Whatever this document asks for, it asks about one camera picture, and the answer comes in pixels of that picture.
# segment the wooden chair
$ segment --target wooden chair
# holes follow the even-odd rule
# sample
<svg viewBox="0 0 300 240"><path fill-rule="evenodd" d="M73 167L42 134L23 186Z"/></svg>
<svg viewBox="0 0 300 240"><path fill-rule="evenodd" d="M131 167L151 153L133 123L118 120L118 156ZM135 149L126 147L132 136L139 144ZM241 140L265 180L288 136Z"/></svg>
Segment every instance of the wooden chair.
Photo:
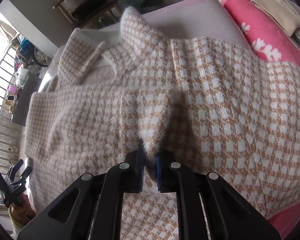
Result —
<svg viewBox="0 0 300 240"><path fill-rule="evenodd" d="M52 8L59 8L63 14L67 17L67 19L72 23L72 25L74 27L85 27L87 24L93 22L94 20L102 17L102 15L104 15L106 12L108 12L110 14L110 16L112 17L112 19L114 20L114 22L117 22L113 12L111 11L112 8L116 8L117 12L119 13L119 15L122 15L120 6L118 4L118 0L107 0L104 4L102 4L101 6L97 7L92 13L88 14L87 16L85 16L83 19L78 20L78 19L74 19L72 17L72 15L70 14L70 12L68 12L62 5L61 3L64 0L59 0L55 6L53 6Z"/></svg>

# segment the pink blanket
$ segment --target pink blanket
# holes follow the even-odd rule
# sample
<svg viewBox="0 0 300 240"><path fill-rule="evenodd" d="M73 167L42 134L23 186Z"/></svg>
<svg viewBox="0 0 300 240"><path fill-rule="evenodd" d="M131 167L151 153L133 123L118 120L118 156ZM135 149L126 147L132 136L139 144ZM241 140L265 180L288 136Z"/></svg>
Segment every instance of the pink blanket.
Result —
<svg viewBox="0 0 300 240"><path fill-rule="evenodd" d="M300 67L300 50L278 25L251 0L219 0L241 28L254 53L265 61L289 61ZM276 214L269 222L285 239L300 220L300 203Z"/></svg>
<svg viewBox="0 0 300 240"><path fill-rule="evenodd" d="M265 61L289 61L300 67L300 50L251 0L221 0L255 54Z"/></svg>

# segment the human hand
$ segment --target human hand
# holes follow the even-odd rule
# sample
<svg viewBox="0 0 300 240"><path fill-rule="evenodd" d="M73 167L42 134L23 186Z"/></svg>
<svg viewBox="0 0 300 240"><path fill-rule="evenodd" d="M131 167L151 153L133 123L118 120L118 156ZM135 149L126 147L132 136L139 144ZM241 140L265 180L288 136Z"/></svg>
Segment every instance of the human hand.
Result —
<svg viewBox="0 0 300 240"><path fill-rule="evenodd" d="M24 226L31 221L32 218L36 216L35 211L32 209L29 202L28 196L21 194L21 197L24 200L22 207L17 207L14 203L11 204L11 214L15 220L19 221Z"/></svg>

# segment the checkered knit cardigan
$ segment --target checkered knit cardigan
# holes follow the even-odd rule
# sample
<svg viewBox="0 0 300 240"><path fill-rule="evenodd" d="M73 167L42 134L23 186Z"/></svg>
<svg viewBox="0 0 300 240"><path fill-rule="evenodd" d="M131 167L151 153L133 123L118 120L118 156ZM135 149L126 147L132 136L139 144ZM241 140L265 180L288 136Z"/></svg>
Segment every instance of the checkered knit cardigan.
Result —
<svg viewBox="0 0 300 240"><path fill-rule="evenodd" d="M102 174L144 139L193 171L216 171L269 218L300 201L300 70L209 38L175 40L133 8L122 42L74 31L45 92L32 96L25 152L39 212L85 172ZM91 69L100 58L108 65ZM175 195L146 171L126 194L121 239L178 239Z"/></svg>

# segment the silver screw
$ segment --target silver screw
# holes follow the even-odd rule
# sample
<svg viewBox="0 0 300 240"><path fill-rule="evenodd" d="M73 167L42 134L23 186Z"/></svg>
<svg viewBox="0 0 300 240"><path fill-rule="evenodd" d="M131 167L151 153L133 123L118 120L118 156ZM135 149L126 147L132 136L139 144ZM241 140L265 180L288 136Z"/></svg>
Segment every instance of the silver screw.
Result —
<svg viewBox="0 0 300 240"><path fill-rule="evenodd" d="M219 178L219 176L215 172L211 172L211 173L209 173L209 178L210 179L217 179L217 178Z"/></svg>
<svg viewBox="0 0 300 240"><path fill-rule="evenodd" d="M181 167L181 164L178 162L173 162L171 163L171 167L174 169L179 169Z"/></svg>
<svg viewBox="0 0 300 240"><path fill-rule="evenodd" d="M120 169L125 170L125 169L129 168L129 163L121 163L119 167L120 167Z"/></svg>
<svg viewBox="0 0 300 240"><path fill-rule="evenodd" d="M82 175L82 180L90 180L92 178L92 175L90 173L85 173Z"/></svg>

